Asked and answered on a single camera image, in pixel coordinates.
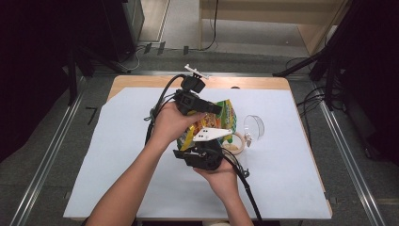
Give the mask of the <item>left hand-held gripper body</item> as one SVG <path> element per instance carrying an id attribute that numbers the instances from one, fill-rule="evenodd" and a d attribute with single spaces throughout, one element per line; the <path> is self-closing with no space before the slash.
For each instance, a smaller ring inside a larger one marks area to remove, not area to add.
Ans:
<path id="1" fill-rule="evenodd" d="M 181 89 L 176 90 L 174 99 L 179 111 L 183 115 L 187 115 L 192 110 L 209 112 L 209 103 L 198 96 L 198 93 L 205 87 L 205 83 L 201 78 L 208 79 L 209 76 L 200 73 L 197 69 L 192 69 L 188 64 L 184 67 L 192 74 L 186 75 L 181 83 Z"/>

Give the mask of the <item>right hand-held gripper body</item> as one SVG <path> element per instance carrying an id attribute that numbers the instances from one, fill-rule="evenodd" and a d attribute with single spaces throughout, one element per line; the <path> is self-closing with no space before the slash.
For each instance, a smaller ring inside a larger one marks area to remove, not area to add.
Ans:
<path id="1" fill-rule="evenodd" d="M 174 150 L 174 155 L 178 159 L 183 159 L 189 167 L 216 170 L 224 158 L 219 140 L 231 134 L 232 129 L 203 127 L 194 135 L 193 147 L 184 151 Z"/>

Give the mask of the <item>colourful snack bag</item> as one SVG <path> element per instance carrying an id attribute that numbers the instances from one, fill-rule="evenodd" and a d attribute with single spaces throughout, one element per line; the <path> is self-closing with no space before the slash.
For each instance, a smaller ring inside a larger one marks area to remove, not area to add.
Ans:
<path id="1" fill-rule="evenodd" d="M 217 102 L 222 107 L 218 114 L 208 113 L 200 121 L 190 125 L 186 131 L 177 139 L 179 151 L 184 151 L 194 145 L 193 137 L 203 128 L 231 129 L 236 132 L 236 114 L 230 99 Z"/>

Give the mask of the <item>clear round container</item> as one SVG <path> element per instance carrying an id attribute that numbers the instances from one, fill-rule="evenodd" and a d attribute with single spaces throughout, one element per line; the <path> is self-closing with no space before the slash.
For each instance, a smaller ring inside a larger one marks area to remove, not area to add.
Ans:
<path id="1" fill-rule="evenodd" d="M 232 135 L 232 143 L 225 141 L 222 147 L 227 149 L 232 154 L 240 154 L 246 146 L 245 138 L 238 132 Z"/>

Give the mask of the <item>person's right hand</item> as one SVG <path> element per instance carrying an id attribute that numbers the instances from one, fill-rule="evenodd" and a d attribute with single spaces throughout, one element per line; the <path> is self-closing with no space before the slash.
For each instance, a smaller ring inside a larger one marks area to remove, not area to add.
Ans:
<path id="1" fill-rule="evenodd" d="M 194 168 L 194 171 L 209 183 L 211 189 L 224 203 L 240 199 L 237 175 L 227 160 L 223 160 L 215 170 Z"/>

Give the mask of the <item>person's left hand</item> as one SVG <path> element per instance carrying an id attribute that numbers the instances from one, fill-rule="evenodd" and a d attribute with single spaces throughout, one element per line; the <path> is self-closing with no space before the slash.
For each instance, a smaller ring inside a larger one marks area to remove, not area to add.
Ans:
<path id="1" fill-rule="evenodd" d="M 174 103 L 167 103 L 155 120 L 149 144 L 164 150 L 172 141 L 180 137 L 189 126 L 204 117 L 205 113 L 185 116 Z"/>

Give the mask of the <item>clear plastic lid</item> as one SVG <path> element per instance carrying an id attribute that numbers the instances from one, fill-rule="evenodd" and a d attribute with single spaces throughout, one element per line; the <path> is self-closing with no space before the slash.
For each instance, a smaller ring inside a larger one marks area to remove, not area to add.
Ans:
<path id="1" fill-rule="evenodd" d="M 244 119 L 244 132 L 246 145 L 250 147 L 253 142 L 257 142 L 263 137 L 263 120 L 256 115 L 247 115 Z"/>

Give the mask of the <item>white table mat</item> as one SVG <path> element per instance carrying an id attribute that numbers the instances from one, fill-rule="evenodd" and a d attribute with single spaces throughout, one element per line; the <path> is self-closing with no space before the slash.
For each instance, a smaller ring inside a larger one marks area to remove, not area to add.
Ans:
<path id="1" fill-rule="evenodd" d="M 143 148 L 146 117 L 160 88 L 125 88 L 102 108 L 83 165 L 66 206 L 66 218 L 86 218 L 105 191 Z M 230 100 L 237 130 L 249 115 L 261 118 L 264 134 L 239 159 L 251 191 L 241 195 L 251 217 L 329 219 L 331 208 L 298 117 L 293 95 L 278 89 L 204 89 L 201 98 Z M 156 220 L 221 219 L 223 204 L 208 183 L 171 149 L 163 154 L 137 217 Z"/>

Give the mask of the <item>black cabinet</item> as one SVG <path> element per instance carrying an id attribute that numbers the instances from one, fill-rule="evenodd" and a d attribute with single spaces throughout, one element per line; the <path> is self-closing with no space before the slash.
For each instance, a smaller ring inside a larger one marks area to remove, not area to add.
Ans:
<path id="1" fill-rule="evenodd" d="M 141 0 L 103 0 L 111 39 L 111 58 L 126 60 L 138 46 L 145 21 Z"/>

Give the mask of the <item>black metal stand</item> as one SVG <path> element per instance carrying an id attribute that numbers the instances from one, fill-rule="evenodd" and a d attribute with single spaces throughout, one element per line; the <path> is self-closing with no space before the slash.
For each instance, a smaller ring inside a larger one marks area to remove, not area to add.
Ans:
<path id="1" fill-rule="evenodd" d="M 76 69 L 79 69 L 84 76 L 92 76 L 95 72 L 94 66 L 91 63 L 92 60 L 99 62 L 115 73 L 128 72 L 127 69 L 123 69 L 121 66 L 96 54 L 85 46 L 71 45 L 67 55 L 67 75 L 70 94 L 68 105 L 72 105 L 77 100 L 78 87 Z"/>
<path id="2" fill-rule="evenodd" d="M 339 71 L 339 64 L 342 62 L 340 54 L 343 52 L 344 43 L 351 37 L 349 28 L 351 27 L 357 13 L 356 0 L 345 1 L 351 1 L 351 3 L 348 9 L 340 9 L 340 13 L 343 13 L 343 17 L 331 38 L 327 41 L 326 46 L 315 55 L 309 56 L 294 66 L 289 67 L 282 72 L 273 73 L 274 77 L 286 77 L 299 69 L 314 63 L 314 66 L 309 73 L 309 78 L 311 81 L 319 81 L 324 74 L 327 75 L 324 101 L 329 110 L 333 109 L 333 83 L 334 78 Z"/>

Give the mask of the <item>wooden furniture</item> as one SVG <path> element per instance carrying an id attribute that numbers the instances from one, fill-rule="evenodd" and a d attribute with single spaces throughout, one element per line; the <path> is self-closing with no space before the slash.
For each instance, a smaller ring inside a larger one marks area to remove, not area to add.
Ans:
<path id="1" fill-rule="evenodd" d="M 199 0 L 199 19 L 296 24 L 310 56 L 351 0 Z"/>

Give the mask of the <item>dark curtain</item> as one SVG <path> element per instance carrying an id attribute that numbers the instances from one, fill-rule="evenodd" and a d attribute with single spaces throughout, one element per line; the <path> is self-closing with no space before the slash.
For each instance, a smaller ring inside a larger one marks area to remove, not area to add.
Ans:
<path id="1" fill-rule="evenodd" d="M 95 0 L 0 0 L 0 163 L 71 85 L 63 70 Z"/>
<path id="2" fill-rule="evenodd" d="M 352 0 L 337 34 L 346 112 L 367 155 L 399 167 L 399 0 Z"/>

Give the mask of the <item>metal floor rail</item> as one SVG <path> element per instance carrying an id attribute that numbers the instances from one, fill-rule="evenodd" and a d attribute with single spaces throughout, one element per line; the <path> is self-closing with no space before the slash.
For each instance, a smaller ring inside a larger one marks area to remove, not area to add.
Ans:
<path id="1" fill-rule="evenodd" d="M 321 109 L 371 226 L 387 226 L 378 208 L 376 199 L 368 187 L 359 165 L 352 154 L 352 150 L 343 135 L 335 113 L 326 104 L 321 104 Z"/>
<path id="2" fill-rule="evenodd" d="M 29 186 L 27 187 L 23 198 L 15 212 L 13 219 L 9 226 L 24 226 L 35 202 L 42 190 L 42 187 L 46 181 L 46 178 L 53 166 L 62 142 L 67 135 L 69 128 L 72 124 L 72 120 L 81 104 L 84 92 L 87 89 L 88 80 L 85 77 L 81 77 L 77 82 L 77 97 L 76 99 L 67 107 L 63 118 L 58 125 L 56 132 L 44 153 L 43 158 L 31 180 Z"/>

